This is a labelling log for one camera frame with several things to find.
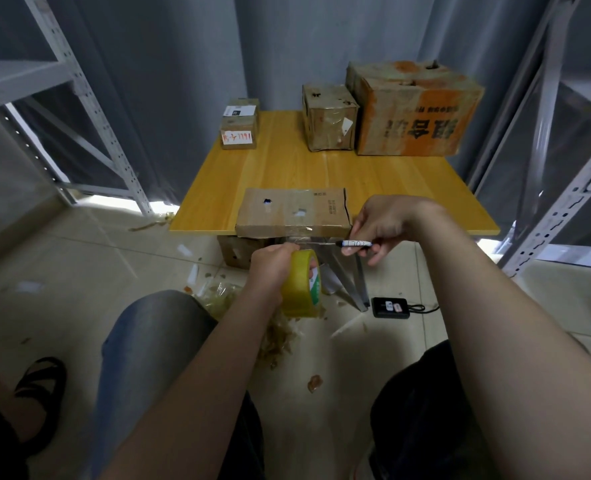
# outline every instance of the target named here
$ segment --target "small cardboard box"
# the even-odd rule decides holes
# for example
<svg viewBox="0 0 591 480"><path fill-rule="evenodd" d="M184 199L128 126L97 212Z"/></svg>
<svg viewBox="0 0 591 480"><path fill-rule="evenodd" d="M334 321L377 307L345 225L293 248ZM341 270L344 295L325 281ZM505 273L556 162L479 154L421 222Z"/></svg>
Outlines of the small cardboard box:
<svg viewBox="0 0 591 480"><path fill-rule="evenodd" d="M249 269L251 267L251 255L262 248L266 248L269 239L247 239L236 235L219 235L217 241L220 244L224 263L229 267Z"/></svg>
<svg viewBox="0 0 591 480"><path fill-rule="evenodd" d="M220 123L220 146L224 150L255 148L259 133L259 101L231 99Z"/></svg>
<svg viewBox="0 0 591 480"><path fill-rule="evenodd" d="M484 92L436 61L351 62L346 82L362 108L358 155L455 155Z"/></svg>
<svg viewBox="0 0 591 480"><path fill-rule="evenodd" d="M351 231L345 189L247 189L235 224L239 237L344 238Z"/></svg>
<svg viewBox="0 0 591 480"><path fill-rule="evenodd" d="M305 84L302 112L309 150L353 150L358 104L345 86Z"/></svg>

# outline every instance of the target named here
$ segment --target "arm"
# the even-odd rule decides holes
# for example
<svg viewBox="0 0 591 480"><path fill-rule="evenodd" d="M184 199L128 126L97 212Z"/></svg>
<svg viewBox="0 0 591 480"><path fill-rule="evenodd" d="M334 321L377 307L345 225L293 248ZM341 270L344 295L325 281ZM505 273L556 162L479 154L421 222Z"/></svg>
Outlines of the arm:
<svg viewBox="0 0 591 480"><path fill-rule="evenodd" d="M591 478L591 357L435 202L375 196L355 227L352 237L377 242L371 265L402 239L420 243L463 387L501 471Z"/></svg>
<svg viewBox="0 0 591 480"><path fill-rule="evenodd" d="M247 284L160 403L116 452L101 480L215 479L296 244L253 253Z"/></svg>

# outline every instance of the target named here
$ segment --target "black power bank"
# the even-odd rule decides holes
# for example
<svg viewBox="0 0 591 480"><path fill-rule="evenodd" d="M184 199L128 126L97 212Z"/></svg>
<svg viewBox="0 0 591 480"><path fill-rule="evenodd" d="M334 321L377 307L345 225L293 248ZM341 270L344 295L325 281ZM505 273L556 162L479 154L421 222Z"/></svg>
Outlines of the black power bank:
<svg viewBox="0 0 591 480"><path fill-rule="evenodd" d="M404 298L371 298L376 318L409 318L409 305Z"/></svg>

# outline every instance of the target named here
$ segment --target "black sandal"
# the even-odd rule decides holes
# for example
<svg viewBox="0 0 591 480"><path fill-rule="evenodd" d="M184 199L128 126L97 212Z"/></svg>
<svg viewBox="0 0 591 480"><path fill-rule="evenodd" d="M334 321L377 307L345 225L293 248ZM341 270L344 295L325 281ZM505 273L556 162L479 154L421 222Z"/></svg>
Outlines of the black sandal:
<svg viewBox="0 0 591 480"><path fill-rule="evenodd" d="M42 362L48 362L51 366L29 372L36 363ZM38 381L45 380L55 382L52 392L37 383ZM40 453L51 443L60 419L60 407L62 405L65 385L66 368L63 362L55 357L44 357L36 360L18 382L15 388L15 397L30 397L31 399L35 399L42 405L46 412L44 424L38 434L20 445L25 457Z"/></svg>

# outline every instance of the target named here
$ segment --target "forearm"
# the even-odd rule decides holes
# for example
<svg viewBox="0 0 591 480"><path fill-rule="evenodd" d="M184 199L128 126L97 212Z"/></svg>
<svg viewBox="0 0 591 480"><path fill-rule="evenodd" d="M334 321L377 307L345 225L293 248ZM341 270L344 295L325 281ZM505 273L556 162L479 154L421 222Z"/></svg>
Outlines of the forearm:
<svg viewBox="0 0 591 480"><path fill-rule="evenodd" d="M243 290L102 479L215 479L274 306Z"/></svg>
<svg viewBox="0 0 591 480"><path fill-rule="evenodd" d="M590 357L444 213L415 236L496 460L513 477L591 477Z"/></svg>

